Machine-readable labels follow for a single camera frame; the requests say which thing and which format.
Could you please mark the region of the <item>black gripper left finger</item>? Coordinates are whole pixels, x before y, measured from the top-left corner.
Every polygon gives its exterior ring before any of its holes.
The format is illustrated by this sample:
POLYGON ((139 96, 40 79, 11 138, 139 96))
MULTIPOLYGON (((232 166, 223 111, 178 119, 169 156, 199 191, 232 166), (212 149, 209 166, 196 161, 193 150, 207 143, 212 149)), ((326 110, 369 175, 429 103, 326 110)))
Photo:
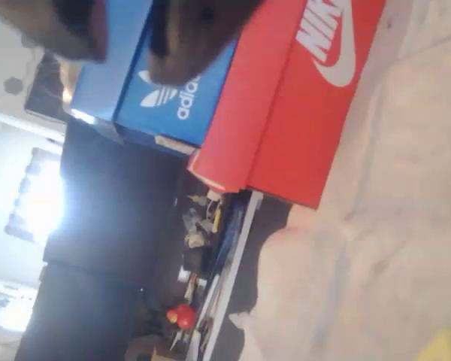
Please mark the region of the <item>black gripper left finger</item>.
POLYGON ((105 1, 0 1, 0 20, 67 60, 103 62, 107 58, 105 1))

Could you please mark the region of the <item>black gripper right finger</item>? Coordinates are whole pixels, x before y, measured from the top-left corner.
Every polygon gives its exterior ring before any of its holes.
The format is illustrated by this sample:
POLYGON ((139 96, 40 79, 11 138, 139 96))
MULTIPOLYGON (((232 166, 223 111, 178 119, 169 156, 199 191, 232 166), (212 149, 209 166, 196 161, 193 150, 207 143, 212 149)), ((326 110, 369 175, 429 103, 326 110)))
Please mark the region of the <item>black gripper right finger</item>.
POLYGON ((153 82, 182 85, 205 70, 262 1, 154 1, 148 69, 153 82))

